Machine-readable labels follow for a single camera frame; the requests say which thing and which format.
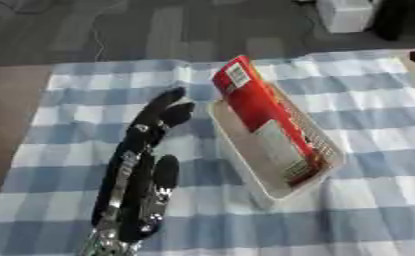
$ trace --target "white object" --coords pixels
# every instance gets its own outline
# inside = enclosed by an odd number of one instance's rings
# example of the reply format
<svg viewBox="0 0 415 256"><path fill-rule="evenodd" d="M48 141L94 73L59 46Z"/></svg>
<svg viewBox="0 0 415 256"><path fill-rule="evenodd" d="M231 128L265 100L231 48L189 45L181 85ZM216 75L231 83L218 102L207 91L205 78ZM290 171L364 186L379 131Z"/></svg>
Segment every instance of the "white object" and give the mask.
<svg viewBox="0 0 415 256"><path fill-rule="evenodd" d="M330 33L363 31L373 16L368 0L317 0L317 9Z"/></svg>
<svg viewBox="0 0 415 256"><path fill-rule="evenodd" d="M276 87L274 91L327 162L324 170L294 188L286 183L282 176L283 170L268 161L264 150L259 149L256 135L249 133L225 101L219 100L208 106L218 136L219 150L241 176L255 202L263 209L277 207L288 199L292 200L297 194L310 190L321 183L333 169L344 163L344 154L336 144L283 91Z"/></svg>

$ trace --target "checkered tablecloth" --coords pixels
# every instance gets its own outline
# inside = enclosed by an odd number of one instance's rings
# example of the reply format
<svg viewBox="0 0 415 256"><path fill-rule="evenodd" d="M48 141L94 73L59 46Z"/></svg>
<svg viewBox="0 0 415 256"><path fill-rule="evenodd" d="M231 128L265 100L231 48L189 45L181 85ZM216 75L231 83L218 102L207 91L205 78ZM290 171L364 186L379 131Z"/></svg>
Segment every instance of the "checkered tablecloth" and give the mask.
<svg viewBox="0 0 415 256"><path fill-rule="evenodd" d="M387 51L256 61L347 163L295 203L260 210L221 158L206 105L224 63L58 65L0 192L0 255L73 255L106 163L151 98L185 86L193 120L159 146L181 161L160 233L140 255L415 255L415 88Z"/></svg>

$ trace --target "red package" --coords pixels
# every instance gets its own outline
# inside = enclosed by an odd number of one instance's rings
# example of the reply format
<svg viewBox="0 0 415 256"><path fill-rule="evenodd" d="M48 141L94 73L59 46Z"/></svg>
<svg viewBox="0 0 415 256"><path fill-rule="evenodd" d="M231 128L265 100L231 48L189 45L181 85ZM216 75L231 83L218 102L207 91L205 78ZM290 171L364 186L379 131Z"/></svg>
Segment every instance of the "red package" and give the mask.
<svg viewBox="0 0 415 256"><path fill-rule="evenodd" d="M261 78L246 56L238 56L227 63L215 74L213 83L240 117L249 132L259 135L258 133L262 128L273 125L271 123L277 123L273 127L282 130L281 133L288 137L284 144L289 142L289 144L294 145L295 151L302 157L303 162L312 167L308 170L295 170L285 175L289 177L286 179L291 186L305 181L319 171L319 168L317 168L319 160L315 150L311 144L307 143L302 131L291 121L291 114L277 97L272 86ZM272 138L277 137L274 129L269 133L266 132L266 137L265 144L280 144L280 140L272 142L275 140ZM280 157L281 152L271 151L273 150L267 150L268 154L273 154L274 158L282 158ZM287 151L284 150L282 153L288 155L289 152Z"/></svg>

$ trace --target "white basket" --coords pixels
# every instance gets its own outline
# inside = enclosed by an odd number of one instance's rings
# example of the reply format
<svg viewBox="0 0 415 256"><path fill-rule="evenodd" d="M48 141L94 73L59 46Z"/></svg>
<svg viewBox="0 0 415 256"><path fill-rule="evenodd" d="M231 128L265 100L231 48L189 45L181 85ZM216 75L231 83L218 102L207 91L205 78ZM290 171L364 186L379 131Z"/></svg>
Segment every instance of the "white basket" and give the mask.
<svg viewBox="0 0 415 256"><path fill-rule="evenodd" d="M227 102L218 100L208 106L208 112L214 121L220 151L248 186L256 203L264 209L276 207L282 201L310 190L321 183L333 169L344 164L344 153L317 124L291 102L281 89L274 87L274 91L327 162L324 170L294 188L290 188L283 180L282 170L268 161L268 156L259 149L255 135L249 133Z"/></svg>

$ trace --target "black cable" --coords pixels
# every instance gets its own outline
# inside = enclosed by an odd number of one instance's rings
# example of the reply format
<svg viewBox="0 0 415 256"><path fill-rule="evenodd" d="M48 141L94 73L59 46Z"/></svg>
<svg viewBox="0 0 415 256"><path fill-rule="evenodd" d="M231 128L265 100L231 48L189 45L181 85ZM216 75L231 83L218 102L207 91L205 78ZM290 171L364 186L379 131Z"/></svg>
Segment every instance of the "black cable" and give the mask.
<svg viewBox="0 0 415 256"><path fill-rule="evenodd" d="M46 13L50 9L52 9L55 5L54 1L56 1L56 0L52 0L50 5L48 5L47 7L45 7L44 9L42 9L40 11L19 11L19 10L16 10L16 8L14 8L13 6L5 3L3 0L0 0L0 5L5 6L6 8L10 9L16 15L39 15L39 14Z"/></svg>
<svg viewBox="0 0 415 256"><path fill-rule="evenodd" d="M316 28L316 22L306 13L306 11L304 10L303 6L306 5L302 4L302 3L297 3L296 6L298 7L298 13L305 17L305 19L308 21L309 23L309 27L305 30L305 32L302 34L302 36L300 37L300 42L302 43L302 45L304 46L304 48L311 52L311 48L309 46L308 43L308 38L311 36L311 34L313 33L314 29Z"/></svg>

